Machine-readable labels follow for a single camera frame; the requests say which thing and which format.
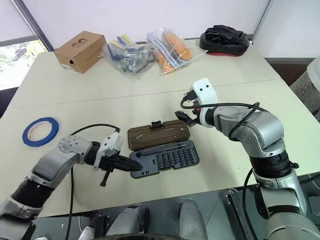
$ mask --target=brown box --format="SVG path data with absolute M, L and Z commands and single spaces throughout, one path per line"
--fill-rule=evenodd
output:
M 83 31 L 54 52 L 65 69 L 85 73 L 101 57 L 106 43 L 105 37 L 89 31 Z

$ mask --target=black tool case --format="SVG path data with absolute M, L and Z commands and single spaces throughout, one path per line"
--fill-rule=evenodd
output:
M 188 126 L 180 120 L 135 127 L 128 130 L 129 147 L 138 150 L 130 158 L 143 166 L 131 172 L 135 179 L 197 165 L 199 157 L 194 143 L 188 140 Z

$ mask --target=clear plastic bag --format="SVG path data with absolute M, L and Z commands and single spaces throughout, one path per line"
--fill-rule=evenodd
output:
M 103 57 L 121 72 L 132 76 L 139 76 L 156 62 L 151 44 L 135 44 L 125 34 L 103 46 Z
M 189 47 L 184 38 L 169 28 L 160 28 L 146 35 L 146 39 L 155 47 L 155 56 L 162 68 L 162 74 L 173 73 L 177 68 L 186 66 L 207 51 Z

